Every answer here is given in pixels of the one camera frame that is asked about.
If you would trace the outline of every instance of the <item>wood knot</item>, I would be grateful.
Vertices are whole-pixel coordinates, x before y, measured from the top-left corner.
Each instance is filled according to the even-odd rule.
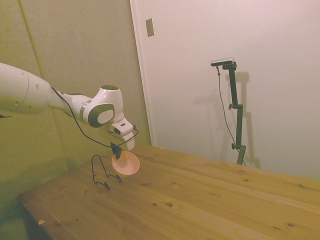
[[[58,221],[55,221],[55,222],[53,223],[53,225],[54,225],[56,228],[61,227],[61,223],[58,222]]]

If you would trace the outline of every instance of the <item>wall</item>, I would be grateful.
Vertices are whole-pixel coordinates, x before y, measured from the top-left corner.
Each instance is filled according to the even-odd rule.
[[[137,142],[150,144],[129,1],[0,0],[0,62],[66,93],[94,97],[118,86]],[[109,151],[86,139],[72,118],[0,111],[0,239],[45,239],[16,197]],[[94,139],[112,139],[81,124]]]
[[[320,180],[320,2],[132,0],[131,8],[153,145],[237,161],[210,66],[233,57],[247,165]],[[235,135],[229,76],[220,71]]]

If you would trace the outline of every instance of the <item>green wall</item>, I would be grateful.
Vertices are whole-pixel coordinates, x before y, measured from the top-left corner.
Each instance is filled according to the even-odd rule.
[[[31,72],[55,89],[94,97],[121,89],[125,117],[150,144],[130,2],[0,0],[0,62]],[[17,196],[109,151],[85,138],[74,120],[46,109],[0,119],[0,239],[43,239]],[[81,124],[91,137],[106,134]]]

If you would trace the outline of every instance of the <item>wood grain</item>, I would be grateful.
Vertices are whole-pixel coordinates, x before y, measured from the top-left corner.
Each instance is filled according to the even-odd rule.
[[[52,239],[318,240],[320,182],[144,144],[118,182],[95,160],[18,197]],[[102,158],[111,171],[111,153]]]

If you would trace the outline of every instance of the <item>light switch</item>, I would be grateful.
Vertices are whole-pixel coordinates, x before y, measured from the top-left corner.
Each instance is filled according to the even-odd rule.
[[[148,37],[155,35],[154,20],[152,18],[145,21]]]

